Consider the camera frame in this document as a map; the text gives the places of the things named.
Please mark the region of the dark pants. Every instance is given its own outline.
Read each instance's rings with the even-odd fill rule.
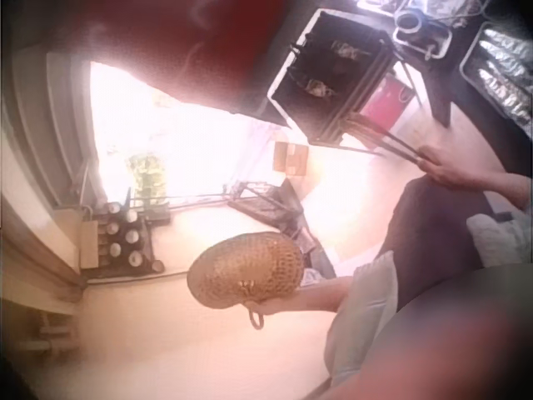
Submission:
[[[435,285],[483,268],[466,219],[493,216],[483,192],[450,190],[424,176],[409,182],[378,257],[393,251],[398,310]]]

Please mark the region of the hand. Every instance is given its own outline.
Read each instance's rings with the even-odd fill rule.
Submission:
[[[418,168],[441,185],[449,188],[473,188],[473,174],[468,168],[458,165],[448,152],[432,146],[422,146],[418,153],[424,157],[419,159]]]
[[[283,311],[285,300],[279,297],[270,298],[264,302],[244,302],[242,305],[253,313],[273,315]]]

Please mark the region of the woven straw hat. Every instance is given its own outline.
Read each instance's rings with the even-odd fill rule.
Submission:
[[[304,262],[300,248],[281,233],[246,233],[203,252],[187,274],[192,296],[209,308],[284,297],[300,285]],[[261,329],[262,315],[252,325]]]

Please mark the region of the tongs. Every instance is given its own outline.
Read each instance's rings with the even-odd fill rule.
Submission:
[[[368,117],[356,112],[351,112],[348,117],[340,123],[340,128],[343,132],[351,134],[356,138],[364,138],[380,148],[385,148],[398,157],[403,158],[411,163],[418,164],[417,159],[426,158],[423,154],[417,152],[413,147],[405,143],[403,140],[394,136],[385,128],[379,126],[377,123],[371,121]],[[387,137],[394,142],[400,144],[405,150],[394,147],[389,143],[383,141],[378,137]]]

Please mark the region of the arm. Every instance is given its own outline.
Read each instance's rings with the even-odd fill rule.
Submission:
[[[336,313],[348,294],[351,277],[328,279],[297,289],[291,296],[273,298],[260,304],[246,302],[244,306],[254,313],[272,315],[287,311],[328,311]]]
[[[447,187],[496,192],[520,209],[531,200],[528,177],[507,172],[472,171],[434,147],[421,147],[419,153],[425,158],[418,162],[419,168]]]

